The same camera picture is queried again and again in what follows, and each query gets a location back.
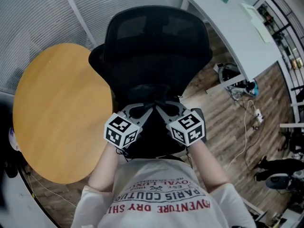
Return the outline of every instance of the mesh backrest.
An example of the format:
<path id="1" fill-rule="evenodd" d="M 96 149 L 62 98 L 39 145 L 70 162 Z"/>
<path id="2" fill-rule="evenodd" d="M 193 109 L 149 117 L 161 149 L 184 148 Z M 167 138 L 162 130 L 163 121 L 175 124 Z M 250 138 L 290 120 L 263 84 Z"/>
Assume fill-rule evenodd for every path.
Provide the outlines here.
<path id="1" fill-rule="evenodd" d="M 183 10 L 145 6 L 117 14 L 110 22 L 104 60 L 117 61 L 144 54 L 203 57 L 209 48 L 202 21 Z"/>

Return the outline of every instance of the white cube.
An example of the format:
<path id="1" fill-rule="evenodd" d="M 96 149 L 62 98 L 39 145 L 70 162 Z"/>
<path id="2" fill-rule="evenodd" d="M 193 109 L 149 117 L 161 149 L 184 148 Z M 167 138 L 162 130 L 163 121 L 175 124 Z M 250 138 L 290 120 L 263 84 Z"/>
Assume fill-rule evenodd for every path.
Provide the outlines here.
<path id="1" fill-rule="evenodd" d="M 204 121 L 195 112 L 189 112 L 169 124 L 172 138 L 189 146 L 205 136 Z"/>
<path id="2" fill-rule="evenodd" d="M 104 139 L 122 149 L 136 140 L 140 128 L 126 118 L 113 113 L 105 123 Z"/>

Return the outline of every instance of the person's left arm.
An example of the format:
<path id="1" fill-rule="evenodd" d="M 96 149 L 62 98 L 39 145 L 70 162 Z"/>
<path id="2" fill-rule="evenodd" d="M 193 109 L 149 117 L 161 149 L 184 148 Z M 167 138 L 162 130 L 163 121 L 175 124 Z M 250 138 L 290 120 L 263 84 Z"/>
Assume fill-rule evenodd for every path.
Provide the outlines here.
<path id="1" fill-rule="evenodd" d="M 71 228 L 97 227 L 112 204 L 112 188 L 119 155 L 116 147 L 108 143 L 85 186 L 77 205 Z"/>

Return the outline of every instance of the white cable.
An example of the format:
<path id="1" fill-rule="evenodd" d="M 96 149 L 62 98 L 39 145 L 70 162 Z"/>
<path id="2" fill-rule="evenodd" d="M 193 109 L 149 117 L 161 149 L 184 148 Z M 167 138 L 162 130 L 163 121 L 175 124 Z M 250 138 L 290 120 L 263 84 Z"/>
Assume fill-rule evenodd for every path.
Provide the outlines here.
<path id="1" fill-rule="evenodd" d="M 33 177 L 33 178 L 34 178 L 42 187 L 44 187 L 46 190 L 48 190 L 48 191 L 50 191 L 51 193 L 53 193 L 53 194 L 55 194 L 55 195 L 61 197 L 60 195 L 54 193 L 54 192 L 51 191 L 50 189 L 48 189 L 48 188 L 46 188 L 45 186 L 43 186 L 43 185 L 40 183 L 40 181 L 38 181 L 32 174 L 31 174 L 31 176 L 32 176 L 32 177 Z M 72 204 L 70 201 L 66 200 L 64 197 L 61 197 L 61 198 L 64 199 L 65 201 L 69 202 L 70 204 Z"/>
<path id="2" fill-rule="evenodd" d="M 244 146 L 244 149 L 243 149 L 242 152 L 238 153 L 236 157 L 233 158 L 233 160 L 229 163 L 228 167 L 227 167 L 225 170 L 228 170 L 229 167 L 230 167 L 230 165 L 232 164 L 232 162 L 233 162 L 238 156 L 240 156 L 242 153 L 244 153 L 245 150 L 246 150 L 246 147 L 247 147 L 247 128 L 246 128 L 245 119 L 246 119 L 246 113 L 247 113 L 247 110 L 248 110 L 248 107 L 249 107 L 249 102 L 251 102 L 252 105 L 253 105 L 253 107 L 255 108 L 255 110 L 257 110 L 256 107 L 255 107 L 255 104 L 253 103 L 253 101 L 252 101 L 252 100 L 249 100 L 248 103 L 247 103 L 247 108 L 246 108 L 245 115 L 244 115 L 244 119 L 243 119 L 244 127 L 245 127 L 245 146 Z"/>

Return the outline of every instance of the forearm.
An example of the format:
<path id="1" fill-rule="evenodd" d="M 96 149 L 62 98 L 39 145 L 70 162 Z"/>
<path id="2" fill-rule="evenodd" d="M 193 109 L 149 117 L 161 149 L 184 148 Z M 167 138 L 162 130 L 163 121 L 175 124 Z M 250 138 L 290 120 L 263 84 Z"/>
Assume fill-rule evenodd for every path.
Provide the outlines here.
<path id="1" fill-rule="evenodd" d="M 90 176 L 88 185 L 97 191 L 111 192 L 118 159 L 116 147 L 108 143 Z"/>
<path id="2" fill-rule="evenodd" d="M 198 140 L 192 144 L 189 152 L 208 192 L 212 192 L 219 186 L 229 182 L 223 168 L 202 140 Z"/>

